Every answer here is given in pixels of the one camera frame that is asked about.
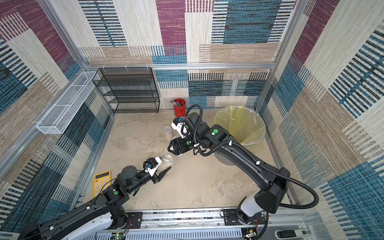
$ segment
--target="wire mesh rack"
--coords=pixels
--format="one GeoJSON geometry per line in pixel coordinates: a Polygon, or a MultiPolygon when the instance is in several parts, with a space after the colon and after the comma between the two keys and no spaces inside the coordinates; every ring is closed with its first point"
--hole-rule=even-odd
{"type": "Polygon", "coordinates": [[[63,134],[98,80],[95,71],[82,72],[36,126],[44,134],[63,134]]]}
{"type": "Polygon", "coordinates": [[[151,68],[100,68],[93,83],[114,113],[158,113],[160,99],[151,68]]]}

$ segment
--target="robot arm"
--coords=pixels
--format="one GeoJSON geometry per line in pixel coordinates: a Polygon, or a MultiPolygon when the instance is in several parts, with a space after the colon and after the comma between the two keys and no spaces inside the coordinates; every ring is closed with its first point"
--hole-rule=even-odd
{"type": "MultiPolygon", "coordinates": [[[[275,213],[279,206],[307,209],[316,206],[319,198],[316,192],[309,186],[289,177],[290,172],[285,168],[277,169],[271,166],[247,149],[245,149],[233,136],[220,125],[209,127],[201,122],[200,115],[192,113],[185,118],[175,118],[172,126],[177,129],[181,137],[172,140],[168,151],[175,155],[183,154],[191,149],[198,149],[203,156],[209,156],[213,152],[225,157],[243,170],[260,188],[254,196],[244,198],[237,209],[238,220],[244,224],[250,222],[253,216],[266,211],[266,224],[258,239],[265,231],[268,223],[268,213],[275,213]],[[203,152],[200,146],[210,149],[203,152]],[[306,205],[281,204],[287,192],[288,181],[297,184],[310,191],[314,200],[306,205]]],[[[141,186],[151,181],[156,184],[161,181],[170,169],[156,174],[161,160],[149,158],[144,162],[144,170],[137,171],[134,166],[125,167],[113,184],[103,190],[91,201],[85,203],[65,215],[54,220],[37,225],[27,224],[21,232],[18,240],[75,240],[82,239],[90,234],[104,229],[119,229],[127,224],[128,217],[122,204],[129,200],[129,194],[135,195],[141,186]]]]}
{"type": "MultiPolygon", "coordinates": [[[[179,129],[181,129],[180,124],[185,124],[186,127],[183,127],[183,129],[184,134],[187,131],[187,136],[181,136],[172,140],[168,147],[168,151],[179,155],[195,148],[195,144],[192,140],[192,133],[195,130],[198,117],[199,115],[197,113],[192,113],[181,122],[174,124],[175,126],[179,125],[179,129]]],[[[266,171],[260,164],[271,171],[289,177],[290,172],[287,169],[283,167],[277,169],[262,161],[252,153],[247,153],[246,149],[244,149],[239,142],[220,125],[215,124],[212,127],[209,127],[205,122],[201,121],[197,129],[197,135],[199,144],[203,148],[209,148],[211,150],[216,149],[214,151],[215,155],[220,155],[233,162],[260,188],[260,191],[252,196],[252,198],[254,198],[253,200],[246,199],[243,204],[240,205],[241,211],[238,211],[238,218],[242,222],[249,222],[252,217],[260,211],[267,211],[272,214],[276,213],[277,208],[287,192],[287,180],[274,173],[266,171]]]]}
{"type": "Polygon", "coordinates": [[[144,170],[134,166],[125,167],[114,182],[99,195],[82,206],[61,217],[37,225],[27,224],[18,240],[78,240],[103,229],[119,229],[127,224],[127,215],[122,204],[129,200],[129,194],[151,181],[162,180],[170,167],[158,175],[156,169],[161,160],[149,158],[144,162],[144,170]]]}

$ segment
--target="patterned carpet wall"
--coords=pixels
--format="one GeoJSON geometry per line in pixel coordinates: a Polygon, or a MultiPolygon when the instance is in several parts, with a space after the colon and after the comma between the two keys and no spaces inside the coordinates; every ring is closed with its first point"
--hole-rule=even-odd
{"type": "Polygon", "coordinates": [[[0,156],[80,69],[37,0],[0,0],[0,156]]]}
{"type": "Polygon", "coordinates": [[[36,137],[1,180],[1,239],[70,209],[109,119],[93,90],[62,135],[36,137]]]}
{"type": "Polygon", "coordinates": [[[91,65],[274,61],[296,0],[51,0],[91,65]]]}
{"type": "Polygon", "coordinates": [[[278,161],[320,197],[318,239],[383,239],[383,20],[382,0],[310,0],[260,110],[278,161]]]}
{"type": "MultiPolygon", "coordinates": [[[[0,156],[79,70],[36,0],[0,0],[0,156]]],[[[39,134],[0,180],[0,239],[69,210],[110,115],[93,91],[63,135],[39,134]]]]}
{"type": "Polygon", "coordinates": [[[173,109],[170,100],[185,99],[187,107],[245,106],[253,108],[269,69],[156,70],[160,109],[173,109]]]}

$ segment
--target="white wire basket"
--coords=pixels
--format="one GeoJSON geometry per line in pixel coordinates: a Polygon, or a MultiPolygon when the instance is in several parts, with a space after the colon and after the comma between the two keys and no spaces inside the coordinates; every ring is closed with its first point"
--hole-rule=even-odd
{"type": "Polygon", "coordinates": [[[36,126],[44,134],[63,134],[99,80],[96,72],[82,72],[36,126]]]}

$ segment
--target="concrete floor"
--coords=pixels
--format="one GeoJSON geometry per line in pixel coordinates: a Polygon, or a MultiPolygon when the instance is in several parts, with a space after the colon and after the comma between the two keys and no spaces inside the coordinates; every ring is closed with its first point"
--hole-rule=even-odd
{"type": "MultiPolygon", "coordinates": [[[[204,110],[203,120],[209,126],[213,125],[217,111],[204,110]]],[[[117,114],[95,174],[110,170],[111,178],[115,178],[128,165],[141,170],[146,159],[160,156],[169,145],[162,129],[173,119],[173,112],[117,114]]],[[[275,165],[265,139],[250,150],[275,165]]],[[[93,198],[93,189],[91,181],[85,201],[93,198]]],[[[194,156],[189,151],[179,157],[160,183],[148,182],[123,207],[126,210],[233,207],[256,191],[256,184],[238,167],[224,165],[213,155],[194,156]]]]}

